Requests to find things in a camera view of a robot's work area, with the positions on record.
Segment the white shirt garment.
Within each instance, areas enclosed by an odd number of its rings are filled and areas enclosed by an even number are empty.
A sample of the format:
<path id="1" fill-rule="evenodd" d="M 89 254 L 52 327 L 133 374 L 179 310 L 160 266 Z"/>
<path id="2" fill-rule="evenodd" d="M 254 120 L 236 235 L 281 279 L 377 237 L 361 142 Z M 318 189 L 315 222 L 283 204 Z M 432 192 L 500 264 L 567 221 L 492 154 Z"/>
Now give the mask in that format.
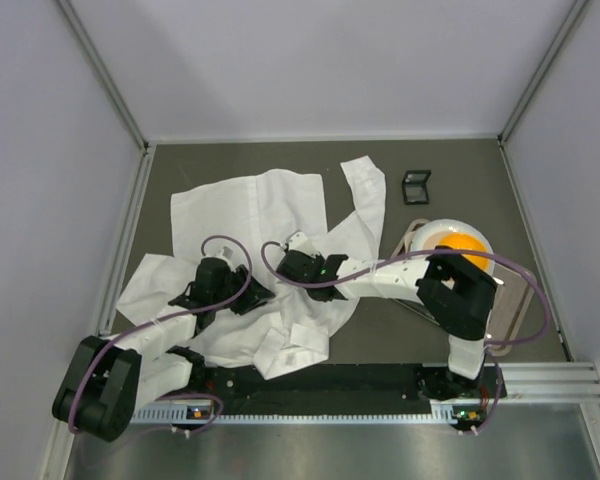
<path id="1" fill-rule="evenodd" d="M 333 229 L 327 227 L 318 174 L 274 169 L 172 195 L 173 253 L 143 257 L 117 302 L 118 312 L 135 325 L 171 312 L 169 301 L 194 278 L 201 253 L 222 247 L 219 237 L 225 234 L 246 247 L 255 279 L 276 296 L 245 315 L 218 312 L 187 346 L 214 366 L 253 365 L 266 380 L 327 360 L 331 337 L 352 317 L 357 301 L 316 302 L 304 290 L 278 282 L 265 268 L 260 248 L 302 231 L 323 255 L 377 258 L 385 175 L 369 157 L 344 162 L 341 169 L 354 210 Z"/>

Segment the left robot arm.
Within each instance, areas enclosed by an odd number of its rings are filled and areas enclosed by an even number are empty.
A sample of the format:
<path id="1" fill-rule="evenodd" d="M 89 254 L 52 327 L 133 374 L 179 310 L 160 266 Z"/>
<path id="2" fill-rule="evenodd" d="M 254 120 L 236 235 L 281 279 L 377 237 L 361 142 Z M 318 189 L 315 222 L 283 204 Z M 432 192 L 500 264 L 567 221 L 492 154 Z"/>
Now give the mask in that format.
<path id="1" fill-rule="evenodd" d="M 204 258 L 159 321 L 79 343 L 54 398 L 53 417 L 111 442 L 153 401 L 172 393 L 206 393 L 205 359 L 185 341 L 209 327 L 219 310 L 245 315 L 274 297 L 245 265 L 234 266 L 220 256 Z"/>

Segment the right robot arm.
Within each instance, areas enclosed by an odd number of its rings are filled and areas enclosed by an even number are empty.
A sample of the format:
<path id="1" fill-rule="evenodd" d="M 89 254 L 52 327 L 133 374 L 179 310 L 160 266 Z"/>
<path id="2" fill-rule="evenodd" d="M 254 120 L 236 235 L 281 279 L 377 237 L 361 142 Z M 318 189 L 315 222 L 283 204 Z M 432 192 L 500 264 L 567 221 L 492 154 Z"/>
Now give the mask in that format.
<path id="1" fill-rule="evenodd" d="M 319 302 L 374 297 L 422 307 L 448 335 L 448 370 L 471 381 L 479 377 L 497 285 L 451 249 L 389 262 L 290 248 L 275 272 Z"/>

